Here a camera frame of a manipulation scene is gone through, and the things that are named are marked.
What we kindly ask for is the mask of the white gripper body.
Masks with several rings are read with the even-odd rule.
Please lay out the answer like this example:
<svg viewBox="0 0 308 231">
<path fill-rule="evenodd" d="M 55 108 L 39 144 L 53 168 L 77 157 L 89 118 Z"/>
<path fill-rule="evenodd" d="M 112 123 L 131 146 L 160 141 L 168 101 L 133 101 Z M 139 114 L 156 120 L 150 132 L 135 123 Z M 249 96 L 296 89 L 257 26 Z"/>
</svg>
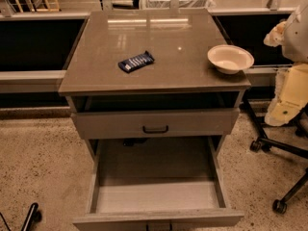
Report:
<svg viewBox="0 0 308 231">
<path fill-rule="evenodd" d="M 271 47 L 277 47 L 284 42 L 284 31 L 286 22 L 282 21 L 274 26 L 271 31 L 266 34 L 264 38 L 264 44 Z"/>
</svg>

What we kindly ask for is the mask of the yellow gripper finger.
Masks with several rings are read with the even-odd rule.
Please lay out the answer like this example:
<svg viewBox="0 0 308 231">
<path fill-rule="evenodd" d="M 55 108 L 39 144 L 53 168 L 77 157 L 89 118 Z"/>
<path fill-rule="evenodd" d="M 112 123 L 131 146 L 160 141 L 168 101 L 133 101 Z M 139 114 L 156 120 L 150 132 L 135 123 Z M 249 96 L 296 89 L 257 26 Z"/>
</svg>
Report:
<svg viewBox="0 0 308 231">
<path fill-rule="evenodd" d="M 282 126 L 308 104 L 308 64 L 294 64 L 288 69 L 278 70 L 274 94 L 265 122 L 270 126 Z"/>
</svg>

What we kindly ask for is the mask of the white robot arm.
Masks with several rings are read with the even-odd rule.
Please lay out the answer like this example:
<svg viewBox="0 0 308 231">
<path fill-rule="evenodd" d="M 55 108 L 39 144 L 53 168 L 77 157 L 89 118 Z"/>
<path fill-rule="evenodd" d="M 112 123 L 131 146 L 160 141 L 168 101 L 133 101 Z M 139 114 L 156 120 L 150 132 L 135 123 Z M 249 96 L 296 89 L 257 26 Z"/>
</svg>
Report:
<svg viewBox="0 0 308 231">
<path fill-rule="evenodd" d="M 264 44 L 281 45 L 282 55 L 294 63 L 277 72 L 275 96 L 265 116 L 266 124 L 282 126 L 308 103 L 308 1 L 303 0 L 286 21 L 274 26 Z"/>
</svg>

